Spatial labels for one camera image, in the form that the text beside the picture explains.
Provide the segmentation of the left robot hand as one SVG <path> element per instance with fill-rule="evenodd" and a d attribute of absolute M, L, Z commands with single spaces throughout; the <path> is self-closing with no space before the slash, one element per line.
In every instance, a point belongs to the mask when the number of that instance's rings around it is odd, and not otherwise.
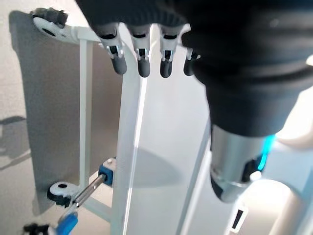
<path fill-rule="evenodd" d="M 210 178 L 215 195 L 234 202 L 263 171 L 269 140 L 299 94 L 312 86 L 310 0 L 79 0 L 92 30 L 105 25 L 189 24 L 182 45 L 198 56 L 211 122 Z"/>

